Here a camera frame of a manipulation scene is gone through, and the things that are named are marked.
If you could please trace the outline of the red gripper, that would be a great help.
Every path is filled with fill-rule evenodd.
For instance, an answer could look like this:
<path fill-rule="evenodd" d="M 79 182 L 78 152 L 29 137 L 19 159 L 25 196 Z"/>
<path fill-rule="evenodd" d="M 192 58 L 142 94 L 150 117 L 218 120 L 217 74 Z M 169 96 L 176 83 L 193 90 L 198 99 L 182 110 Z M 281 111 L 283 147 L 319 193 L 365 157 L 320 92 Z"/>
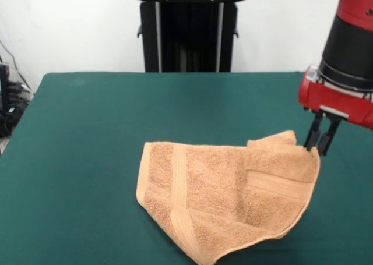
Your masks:
<path fill-rule="evenodd" d="M 344 118 L 346 121 L 372 129 L 372 93 L 361 93 L 342 89 L 327 81 L 322 81 L 317 72 L 304 73 L 298 92 L 299 103 L 316 111 L 308 131 L 304 147 L 311 151 L 320 137 L 323 113 L 320 110 Z M 318 153 L 326 156 L 340 125 L 340 118 L 330 118 L 328 130 L 321 136 Z"/>

